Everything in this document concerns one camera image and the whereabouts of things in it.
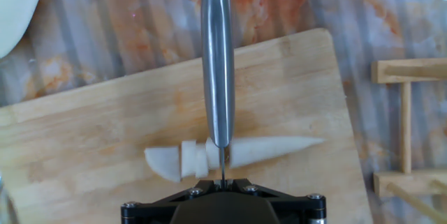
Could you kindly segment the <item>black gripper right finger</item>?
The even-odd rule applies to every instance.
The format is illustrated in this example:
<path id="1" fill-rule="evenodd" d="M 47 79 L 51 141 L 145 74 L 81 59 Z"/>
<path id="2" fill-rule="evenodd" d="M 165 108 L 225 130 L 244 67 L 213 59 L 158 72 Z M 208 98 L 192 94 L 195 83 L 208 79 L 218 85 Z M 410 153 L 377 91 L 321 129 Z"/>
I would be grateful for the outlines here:
<path id="1" fill-rule="evenodd" d="M 231 215 L 242 223 L 326 223 L 326 197 L 319 193 L 293 196 L 251 183 L 229 179 L 224 191 L 234 193 Z"/>

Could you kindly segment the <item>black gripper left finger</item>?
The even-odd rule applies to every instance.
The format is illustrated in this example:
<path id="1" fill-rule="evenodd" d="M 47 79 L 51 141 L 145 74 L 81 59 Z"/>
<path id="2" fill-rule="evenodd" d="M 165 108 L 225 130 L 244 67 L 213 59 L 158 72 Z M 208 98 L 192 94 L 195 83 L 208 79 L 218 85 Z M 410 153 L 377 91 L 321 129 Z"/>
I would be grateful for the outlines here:
<path id="1" fill-rule="evenodd" d="M 121 224 L 149 223 L 155 218 L 171 219 L 181 203 L 210 193 L 221 192 L 221 180 L 200 180 L 192 188 L 153 203 L 125 202 L 121 206 Z"/>

